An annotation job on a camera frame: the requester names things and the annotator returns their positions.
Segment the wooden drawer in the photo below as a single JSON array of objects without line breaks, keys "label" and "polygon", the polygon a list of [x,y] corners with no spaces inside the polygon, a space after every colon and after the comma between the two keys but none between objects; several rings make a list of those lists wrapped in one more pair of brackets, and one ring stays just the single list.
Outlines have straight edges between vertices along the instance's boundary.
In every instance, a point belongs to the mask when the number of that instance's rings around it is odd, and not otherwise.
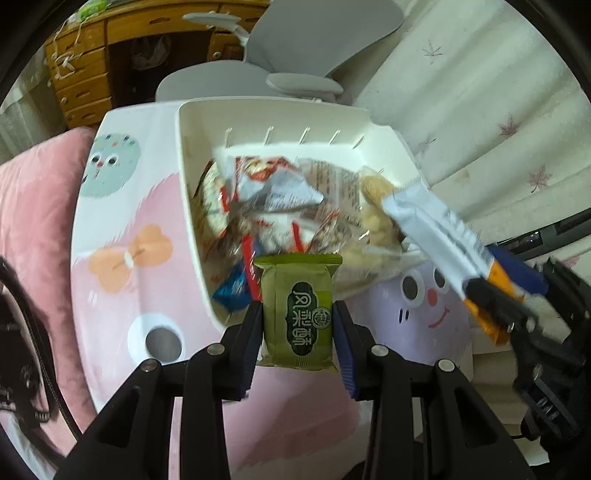
[{"label": "wooden drawer", "polygon": [[56,92],[64,112],[111,95],[107,73],[97,75]]},{"label": "wooden drawer", "polygon": [[265,13],[265,8],[248,7],[246,5],[222,5],[220,13],[236,15],[242,18],[238,25],[245,30],[251,31],[258,19]]},{"label": "wooden drawer", "polygon": [[148,8],[107,20],[109,44],[148,35],[173,32],[207,30],[206,25],[197,25],[183,20],[191,12],[217,11],[218,4],[175,5],[173,7]]},{"label": "wooden drawer", "polygon": [[[85,53],[79,59],[72,60],[70,64],[75,68],[74,73],[71,75],[69,75],[70,69],[63,66],[56,66],[51,69],[51,81],[56,90],[105,73],[107,71],[105,48],[102,47]],[[56,79],[58,70],[62,76],[68,76],[61,80]]]},{"label": "wooden drawer", "polygon": [[209,42],[207,60],[242,60],[244,48],[238,37],[231,33],[214,33]]},{"label": "wooden drawer", "polygon": [[66,112],[64,118],[69,128],[85,127],[100,123],[105,114],[112,108],[111,97],[103,98]]},{"label": "wooden drawer", "polygon": [[[105,23],[95,22],[82,27],[80,32],[80,38],[78,43],[75,45],[78,30],[74,30],[62,38],[57,40],[57,56],[62,55],[65,52],[72,51],[74,55],[85,53],[87,51],[95,50],[105,46]],[[54,67],[56,62],[54,61],[53,54],[55,48],[53,42],[45,46],[45,53],[47,56],[47,64],[50,67]]]}]

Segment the cartoon face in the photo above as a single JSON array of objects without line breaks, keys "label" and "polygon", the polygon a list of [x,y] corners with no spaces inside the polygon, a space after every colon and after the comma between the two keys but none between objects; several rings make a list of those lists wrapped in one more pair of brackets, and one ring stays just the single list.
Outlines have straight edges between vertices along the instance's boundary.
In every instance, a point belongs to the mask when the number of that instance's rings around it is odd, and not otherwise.
[{"label": "cartoon face", "polygon": [[137,140],[129,135],[97,137],[82,176],[80,195],[101,198],[115,193],[131,178],[140,156]]},{"label": "cartoon face", "polygon": [[376,342],[413,362],[459,362],[470,341],[468,312],[432,262],[374,285],[347,306]]}]

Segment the orange bow print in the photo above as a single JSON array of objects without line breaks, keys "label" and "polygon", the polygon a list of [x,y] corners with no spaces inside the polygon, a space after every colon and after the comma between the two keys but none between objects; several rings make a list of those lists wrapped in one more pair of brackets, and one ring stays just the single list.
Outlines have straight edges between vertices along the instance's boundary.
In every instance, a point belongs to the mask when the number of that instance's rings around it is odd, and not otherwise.
[{"label": "orange bow print", "polygon": [[99,248],[91,256],[88,269],[107,293],[118,293],[127,285],[135,267],[156,267],[173,254],[173,243],[158,225],[145,226],[126,250]]}]

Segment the metal screw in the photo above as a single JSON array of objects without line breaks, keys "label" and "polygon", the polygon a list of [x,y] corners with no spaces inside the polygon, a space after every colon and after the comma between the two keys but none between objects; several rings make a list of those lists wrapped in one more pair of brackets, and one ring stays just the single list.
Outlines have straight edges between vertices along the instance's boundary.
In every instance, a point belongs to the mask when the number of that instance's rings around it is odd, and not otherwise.
[{"label": "metal screw", "polygon": [[527,322],[525,322],[525,329],[530,333],[535,330],[535,319],[533,317],[527,319]]},{"label": "metal screw", "polygon": [[542,366],[540,364],[537,364],[534,367],[534,371],[533,371],[533,377],[534,377],[534,381],[538,380],[539,377],[541,377],[542,373],[544,372],[544,369],[542,368]]},{"label": "metal screw", "polygon": [[371,347],[371,352],[373,355],[375,356],[386,356],[388,355],[388,347],[384,346],[384,345],[374,345],[373,347]]},{"label": "metal screw", "polygon": [[440,370],[443,370],[444,372],[448,373],[453,372],[456,369],[456,364],[454,364],[454,362],[446,358],[444,358],[443,360],[439,360],[437,366]]},{"label": "metal screw", "polygon": [[147,360],[144,360],[139,367],[143,372],[153,372],[158,368],[158,361],[153,358],[148,358]]},{"label": "metal screw", "polygon": [[225,351],[226,347],[224,347],[221,343],[212,343],[207,347],[207,353],[209,353],[209,355],[221,355]]}]

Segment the leaf print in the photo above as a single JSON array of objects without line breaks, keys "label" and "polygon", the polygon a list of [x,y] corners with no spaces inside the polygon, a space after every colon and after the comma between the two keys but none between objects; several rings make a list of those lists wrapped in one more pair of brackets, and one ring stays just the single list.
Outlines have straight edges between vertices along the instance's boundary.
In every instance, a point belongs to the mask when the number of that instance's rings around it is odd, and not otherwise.
[{"label": "leaf print", "polygon": [[499,125],[499,128],[501,129],[500,136],[505,138],[511,138],[519,131],[520,126],[521,123],[515,123],[513,121],[513,115],[509,115],[507,123],[505,125]]},{"label": "leaf print", "polygon": [[535,173],[530,173],[530,179],[527,181],[534,189],[531,193],[536,190],[544,190],[548,187],[548,180],[552,178],[552,175],[546,173],[546,164],[543,164]]},{"label": "leaf print", "polygon": [[429,148],[431,148],[431,144],[435,142],[435,140],[437,140],[437,138],[428,135],[427,138],[424,141],[420,142],[417,145],[417,148],[415,148],[415,150],[413,151],[415,156],[418,157],[419,155],[422,155],[424,157],[429,151]]},{"label": "leaf print", "polygon": [[562,260],[562,263],[566,268],[573,268],[577,263],[581,260],[580,255],[575,255],[573,257],[567,258],[566,260]]},{"label": "leaf print", "polygon": [[430,58],[430,65],[433,65],[437,57],[441,57],[443,55],[443,53],[440,53],[439,50],[441,50],[441,47],[434,48],[431,43],[431,40],[429,40],[429,48],[423,49],[423,52],[425,52],[424,56]]}]

